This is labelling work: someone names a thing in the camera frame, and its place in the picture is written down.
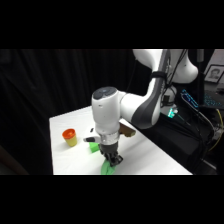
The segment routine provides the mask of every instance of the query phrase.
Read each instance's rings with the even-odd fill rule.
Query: white table
[[[133,128],[125,120],[121,122]],[[83,142],[86,128],[91,125],[94,127],[91,107],[50,118],[55,175],[100,175],[104,157],[100,152],[92,154],[89,144]],[[73,148],[62,137],[69,128],[75,129],[78,137]],[[119,154],[124,161],[116,167],[115,175],[191,175],[139,131],[132,138],[121,136]]]

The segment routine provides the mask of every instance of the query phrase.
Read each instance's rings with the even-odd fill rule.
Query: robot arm
[[[170,51],[168,49],[134,50],[137,60],[153,71],[146,96],[119,92],[114,87],[98,89],[92,97],[95,129],[88,130],[86,142],[100,143],[101,153],[111,166],[122,162],[118,155],[119,121],[129,121],[140,129],[153,126],[159,119],[161,97],[165,87]]]

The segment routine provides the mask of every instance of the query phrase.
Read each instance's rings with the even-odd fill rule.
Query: black background
[[[98,88],[125,91],[134,61],[131,49],[1,49],[0,144],[30,174],[53,174],[49,118],[90,106]],[[144,95],[150,73],[137,63],[130,92]]]

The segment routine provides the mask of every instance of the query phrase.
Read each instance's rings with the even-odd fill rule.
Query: orange cup
[[[77,138],[74,129],[68,129],[64,131],[62,136],[70,147],[74,147],[77,145]]]

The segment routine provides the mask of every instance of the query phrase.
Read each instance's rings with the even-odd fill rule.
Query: green object
[[[92,153],[95,153],[100,150],[98,143],[89,143],[89,147]]]
[[[103,175],[103,176],[113,175],[115,173],[115,168],[116,167],[111,167],[110,162],[105,160],[105,162],[101,168],[101,175]]]

